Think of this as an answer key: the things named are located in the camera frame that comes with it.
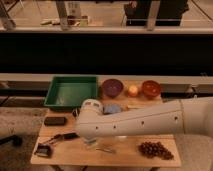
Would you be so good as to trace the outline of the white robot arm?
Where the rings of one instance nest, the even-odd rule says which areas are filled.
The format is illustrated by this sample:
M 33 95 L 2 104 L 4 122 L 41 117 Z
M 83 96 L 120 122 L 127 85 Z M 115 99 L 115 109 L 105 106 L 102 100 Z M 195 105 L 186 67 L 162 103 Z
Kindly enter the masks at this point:
M 213 138 L 213 97 L 178 99 L 104 115 L 95 99 L 83 102 L 75 132 L 89 145 L 99 137 L 200 134 Z

